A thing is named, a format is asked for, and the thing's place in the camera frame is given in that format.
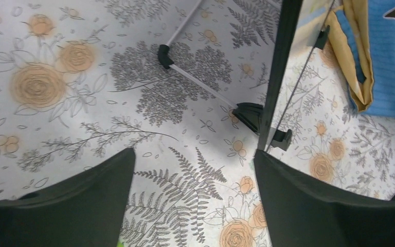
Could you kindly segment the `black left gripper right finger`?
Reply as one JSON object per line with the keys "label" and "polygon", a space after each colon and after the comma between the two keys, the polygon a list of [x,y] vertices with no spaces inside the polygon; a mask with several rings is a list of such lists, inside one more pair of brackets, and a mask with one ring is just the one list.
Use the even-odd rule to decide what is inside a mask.
{"label": "black left gripper right finger", "polygon": [[395,202],[361,196],[257,150],[255,174],[273,246],[395,246]]}

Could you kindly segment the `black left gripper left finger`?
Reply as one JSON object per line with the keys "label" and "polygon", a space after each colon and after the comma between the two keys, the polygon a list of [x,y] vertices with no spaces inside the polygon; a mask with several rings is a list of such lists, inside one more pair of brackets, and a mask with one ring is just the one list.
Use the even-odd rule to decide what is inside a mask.
{"label": "black left gripper left finger", "polygon": [[116,246],[136,155],[132,148],[17,200],[0,201],[0,246]]}

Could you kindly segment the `white whiteboard black frame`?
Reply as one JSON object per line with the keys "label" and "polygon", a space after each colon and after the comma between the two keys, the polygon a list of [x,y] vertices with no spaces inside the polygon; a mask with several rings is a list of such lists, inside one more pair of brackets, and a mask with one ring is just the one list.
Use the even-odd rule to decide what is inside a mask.
{"label": "white whiteboard black frame", "polygon": [[282,131],[278,127],[272,127],[278,96],[283,85],[284,74],[289,62],[294,56],[307,49],[322,49],[327,41],[329,26],[325,25],[334,1],[282,1],[281,6],[275,6],[279,10],[279,23],[277,26],[276,40],[270,68],[268,86],[265,94],[264,105],[251,102],[234,103],[210,86],[206,85],[197,76],[181,69],[174,64],[169,57],[171,43],[179,32],[189,24],[202,2],[197,1],[189,15],[180,24],[166,44],[159,46],[157,58],[165,69],[172,69],[186,77],[207,92],[215,95],[218,99],[234,108],[233,114],[240,122],[245,124],[251,131],[259,136],[257,148],[268,151],[269,148],[279,148],[286,151],[292,140],[292,130]]}

